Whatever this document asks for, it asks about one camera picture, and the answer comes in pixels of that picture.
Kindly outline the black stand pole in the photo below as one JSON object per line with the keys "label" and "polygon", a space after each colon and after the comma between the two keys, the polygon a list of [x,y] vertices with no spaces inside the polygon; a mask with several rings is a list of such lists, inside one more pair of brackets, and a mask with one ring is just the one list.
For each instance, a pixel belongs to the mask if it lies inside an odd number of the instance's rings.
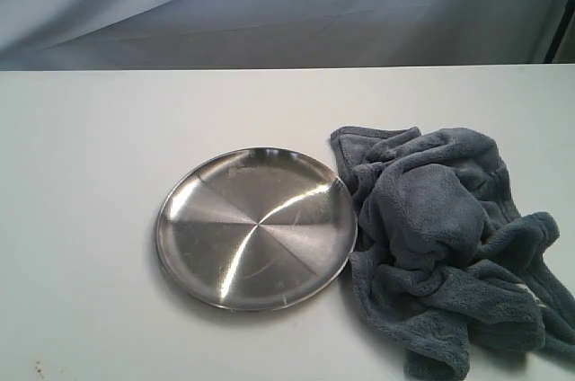
{"label": "black stand pole", "polygon": [[545,53],[543,61],[544,64],[551,64],[553,60],[556,58],[558,50],[562,44],[562,41],[571,23],[573,15],[574,15],[574,3],[567,4],[565,6],[562,18],[558,23],[555,34],[553,35],[549,48]]}

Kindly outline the grey backdrop cloth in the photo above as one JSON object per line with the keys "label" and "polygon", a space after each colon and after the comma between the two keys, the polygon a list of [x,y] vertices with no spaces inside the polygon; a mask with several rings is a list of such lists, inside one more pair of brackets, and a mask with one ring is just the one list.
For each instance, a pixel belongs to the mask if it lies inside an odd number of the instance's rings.
{"label": "grey backdrop cloth", "polygon": [[536,63],[565,0],[1,0],[4,70]]}

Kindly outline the round stainless steel plate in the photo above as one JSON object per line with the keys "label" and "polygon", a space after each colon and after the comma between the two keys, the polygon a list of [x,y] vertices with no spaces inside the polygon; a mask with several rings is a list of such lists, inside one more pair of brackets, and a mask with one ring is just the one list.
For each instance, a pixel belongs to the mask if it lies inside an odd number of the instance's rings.
{"label": "round stainless steel plate", "polygon": [[181,291],[259,312],[299,304],[342,272],[358,234],[349,191],[327,165],[276,147],[214,157],[183,176],[155,222],[155,252]]}

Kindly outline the blue-grey fleece towel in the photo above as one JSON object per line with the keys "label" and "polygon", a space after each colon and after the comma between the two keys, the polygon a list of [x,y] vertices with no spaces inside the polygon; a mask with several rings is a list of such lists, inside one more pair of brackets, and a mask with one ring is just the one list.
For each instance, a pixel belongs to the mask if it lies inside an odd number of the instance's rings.
{"label": "blue-grey fleece towel", "polygon": [[573,359],[574,298],[544,262],[559,228],[518,212],[492,138],[343,127],[330,144],[358,218],[359,309],[409,377],[464,379],[472,345]]}

